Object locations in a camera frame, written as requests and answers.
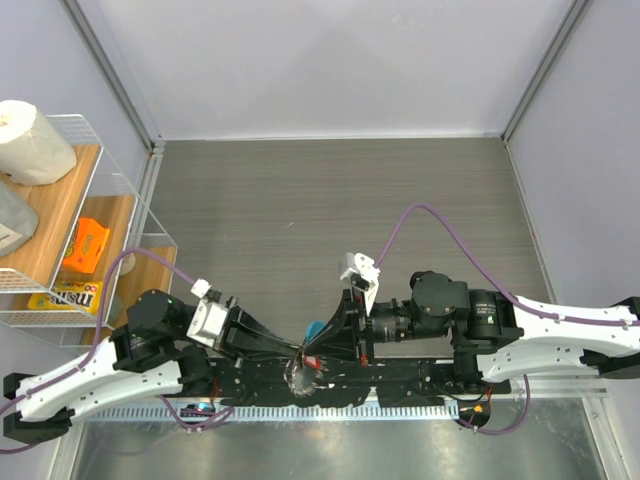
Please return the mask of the blue key tag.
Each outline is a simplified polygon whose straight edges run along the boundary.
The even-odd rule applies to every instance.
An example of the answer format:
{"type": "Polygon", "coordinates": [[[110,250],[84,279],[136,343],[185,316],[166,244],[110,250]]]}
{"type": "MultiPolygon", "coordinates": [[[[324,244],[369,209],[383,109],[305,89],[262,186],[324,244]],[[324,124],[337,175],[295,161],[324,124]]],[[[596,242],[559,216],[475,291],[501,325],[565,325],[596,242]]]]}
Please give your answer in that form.
{"type": "Polygon", "coordinates": [[[305,331],[304,342],[306,344],[311,342],[317,335],[319,335],[322,332],[325,326],[326,324],[321,321],[314,321],[310,323],[305,331]]]}

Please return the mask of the key with red tag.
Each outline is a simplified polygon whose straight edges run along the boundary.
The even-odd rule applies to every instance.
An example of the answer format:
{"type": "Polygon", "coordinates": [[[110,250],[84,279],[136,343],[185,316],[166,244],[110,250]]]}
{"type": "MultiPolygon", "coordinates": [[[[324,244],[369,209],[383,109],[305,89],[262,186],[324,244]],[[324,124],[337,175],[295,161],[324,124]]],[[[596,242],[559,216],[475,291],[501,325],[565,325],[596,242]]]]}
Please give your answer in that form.
{"type": "Polygon", "coordinates": [[[322,375],[326,370],[326,362],[319,356],[303,354],[301,356],[303,367],[313,370],[317,375],[322,375]]]}

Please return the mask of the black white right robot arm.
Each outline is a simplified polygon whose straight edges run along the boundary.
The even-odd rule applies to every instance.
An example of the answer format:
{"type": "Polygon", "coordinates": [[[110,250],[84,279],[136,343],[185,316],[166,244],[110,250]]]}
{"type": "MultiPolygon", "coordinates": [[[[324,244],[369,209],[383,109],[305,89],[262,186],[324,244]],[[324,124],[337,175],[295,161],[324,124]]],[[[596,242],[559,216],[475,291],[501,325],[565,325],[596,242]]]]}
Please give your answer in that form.
{"type": "Polygon", "coordinates": [[[452,381],[466,394],[513,377],[567,368],[603,378],[639,376],[639,300],[604,308],[539,303],[502,289],[471,289],[434,271],[416,272],[407,300],[379,302],[376,264],[347,267],[348,300],[306,338],[291,369],[295,390],[315,390],[336,366],[376,366],[380,343],[449,337],[452,381]]]}

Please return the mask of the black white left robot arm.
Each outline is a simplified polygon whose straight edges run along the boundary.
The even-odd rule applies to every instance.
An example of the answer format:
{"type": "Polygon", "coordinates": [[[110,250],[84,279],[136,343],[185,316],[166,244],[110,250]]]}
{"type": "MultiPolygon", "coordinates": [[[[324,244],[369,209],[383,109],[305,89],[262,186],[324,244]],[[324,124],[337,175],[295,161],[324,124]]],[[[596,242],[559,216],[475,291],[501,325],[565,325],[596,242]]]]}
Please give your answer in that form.
{"type": "Polygon", "coordinates": [[[232,363],[293,357],[284,340],[238,307],[207,293],[197,305],[159,290],[144,292],[128,322],[84,355],[38,375],[3,380],[2,433],[24,447],[66,434],[74,422],[129,401],[156,396],[207,395],[216,352],[232,363]]]}

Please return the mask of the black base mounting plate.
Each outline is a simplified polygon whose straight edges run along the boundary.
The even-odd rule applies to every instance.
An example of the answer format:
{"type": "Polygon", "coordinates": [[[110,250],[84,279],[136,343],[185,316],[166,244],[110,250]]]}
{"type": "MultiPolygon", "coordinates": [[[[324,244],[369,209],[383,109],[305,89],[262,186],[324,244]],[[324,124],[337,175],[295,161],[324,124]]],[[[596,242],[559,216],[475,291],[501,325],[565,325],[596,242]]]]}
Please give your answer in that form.
{"type": "Polygon", "coordinates": [[[481,380],[464,383],[455,376],[451,361],[428,358],[383,358],[372,365],[324,360],[320,369],[304,368],[300,395],[285,381],[285,360],[211,362],[219,397],[227,406],[342,408],[361,406],[374,392],[384,408],[439,406],[444,398],[472,400],[482,394],[506,394],[508,382],[489,385],[481,380]]]}

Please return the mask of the yellow m&m's bag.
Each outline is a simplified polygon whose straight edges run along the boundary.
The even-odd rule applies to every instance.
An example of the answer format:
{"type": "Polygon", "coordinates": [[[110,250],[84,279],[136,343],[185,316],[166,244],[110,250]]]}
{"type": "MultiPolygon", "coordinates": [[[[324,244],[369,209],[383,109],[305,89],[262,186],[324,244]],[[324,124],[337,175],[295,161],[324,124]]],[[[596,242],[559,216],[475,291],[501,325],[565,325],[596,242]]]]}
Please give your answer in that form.
{"type": "Polygon", "coordinates": [[[104,284],[98,282],[58,282],[51,293],[34,293],[27,308],[35,311],[81,310],[94,315],[98,312],[104,284]]]}

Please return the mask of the orange candy box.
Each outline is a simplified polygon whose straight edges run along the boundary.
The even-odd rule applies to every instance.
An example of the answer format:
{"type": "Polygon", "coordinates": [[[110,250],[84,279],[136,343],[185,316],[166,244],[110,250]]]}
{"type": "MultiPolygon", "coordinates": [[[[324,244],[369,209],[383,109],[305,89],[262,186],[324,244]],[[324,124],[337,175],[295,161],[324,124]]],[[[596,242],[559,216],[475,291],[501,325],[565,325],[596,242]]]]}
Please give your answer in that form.
{"type": "Polygon", "coordinates": [[[67,244],[61,268],[67,272],[94,273],[106,249],[111,229],[93,218],[80,217],[67,244]]]}

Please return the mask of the white paper towel roll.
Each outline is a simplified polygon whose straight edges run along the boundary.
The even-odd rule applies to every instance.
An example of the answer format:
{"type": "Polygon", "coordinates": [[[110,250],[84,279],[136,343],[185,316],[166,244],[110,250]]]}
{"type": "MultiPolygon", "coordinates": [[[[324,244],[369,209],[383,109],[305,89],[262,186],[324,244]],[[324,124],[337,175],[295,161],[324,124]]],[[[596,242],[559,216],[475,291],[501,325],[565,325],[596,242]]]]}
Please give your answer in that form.
{"type": "Polygon", "coordinates": [[[28,102],[1,102],[1,171],[25,186],[57,182],[76,167],[73,147],[28,102]]]}

